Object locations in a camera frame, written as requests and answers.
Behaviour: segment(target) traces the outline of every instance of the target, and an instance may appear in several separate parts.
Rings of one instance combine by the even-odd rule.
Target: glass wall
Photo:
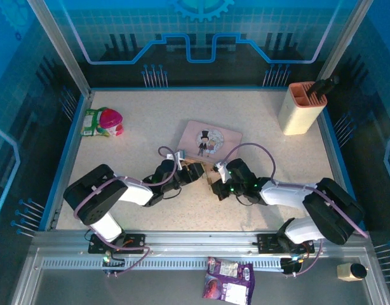
[[[92,87],[315,80],[356,0],[46,0]]]
[[[334,74],[340,85],[327,95],[327,108],[335,137],[357,200],[366,208],[373,243],[385,244],[390,240],[390,0],[374,0]]]
[[[0,304],[16,287],[79,96],[27,2],[0,1]]]

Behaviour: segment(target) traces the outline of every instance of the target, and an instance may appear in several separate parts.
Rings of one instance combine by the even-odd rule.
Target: green package
[[[99,125],[100,115],[106,109],[107,107],[102,107],[99,109],[87,109],[85,111],[85,118],[83,119],[83,127],[81,130],[83,137],[93,137],[94,135],[110,137],[109,133]]]

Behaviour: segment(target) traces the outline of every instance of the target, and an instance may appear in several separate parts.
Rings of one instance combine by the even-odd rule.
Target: speckled tabletop
[[[143,179],[162,162],[157,148],[166,145],[175,150],[190,120],[241,132],[242,142],[265,146],[276,160],[278,180],[318,182],[332,177],[317,123],[305,135],[285,136],[279,129],[277,114],[284,96],[285,91],[96,92],[92,108],[119,111],[124,134],[83,138],[69,184],[102,163],[119,175]],[[257,147],[240,148],[238,157],[256,176],[270,176],[270,159]],[[183,187],[177,198],[151,208],[120,201],[111,214],[124,229],[157,231],[277,230],[290,217],[304,216],[288,207],[244,207],[235,197],[219,201],[206,178]],[[57,229],[85,228],[64,202]]]

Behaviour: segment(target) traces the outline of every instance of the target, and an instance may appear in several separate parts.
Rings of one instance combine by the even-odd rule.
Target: purple snack bag
[[[239,264],[225,259],[208,258],[203,297],[250,305],[255,279],[253,264]]]

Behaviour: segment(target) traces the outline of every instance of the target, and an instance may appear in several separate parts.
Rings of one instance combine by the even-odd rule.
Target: top hat
[[[203,138],[208,138],[208,139],[209,139],[209,137],[208,137],[208,133],[209,133],[209,131],[208,131],[208,130],[202,130],[202,136],[201,136],[201,139],[203,139]]]

